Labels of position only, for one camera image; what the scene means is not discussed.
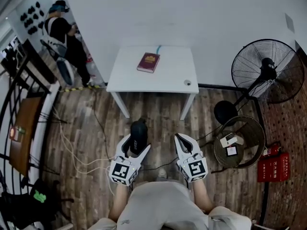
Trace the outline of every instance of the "fire extinguisher box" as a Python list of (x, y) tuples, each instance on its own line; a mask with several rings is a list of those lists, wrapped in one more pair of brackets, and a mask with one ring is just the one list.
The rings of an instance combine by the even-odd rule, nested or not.
[(289, 154), (258, 161), (258, 182), (282, 182), (290, 176)]

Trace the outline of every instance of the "standing fan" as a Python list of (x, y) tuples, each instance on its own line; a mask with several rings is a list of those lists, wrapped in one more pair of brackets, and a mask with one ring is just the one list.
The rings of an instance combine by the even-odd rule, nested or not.
[(274, 39), (252, 42), (237, 54), (232, 63), (232, 80), (246, 91), (234, 103), (221, 101), (214, 108), (217, 121), (225, 124), (238, 116), (236, 106), (248, 96), (268, 103), (282, 103), (293, 98), (304, 82), (304, 66), (296, 52)]

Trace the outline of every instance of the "pants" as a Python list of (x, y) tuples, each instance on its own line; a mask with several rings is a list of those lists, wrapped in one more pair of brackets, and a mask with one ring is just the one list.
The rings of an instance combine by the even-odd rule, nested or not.
[(65, 54), (65, 58), (72, 65), (74, 65), (75, 68), (77, 68), (77, 72), (82, 79), (82, 84), (86, 86), (91, 77), (86, 68), (87, 57), (85, 51), (83, 50), (83, 47), (68, 47), (67, 52)]

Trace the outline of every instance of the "red book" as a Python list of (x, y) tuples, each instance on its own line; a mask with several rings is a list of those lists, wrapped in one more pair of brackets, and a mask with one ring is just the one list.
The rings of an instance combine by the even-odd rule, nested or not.
[(136, 69), (139, 71), (153, 73), (156, 66), (158, 65), (159, 59), (160, 55), (158, 54), (145, 53)]

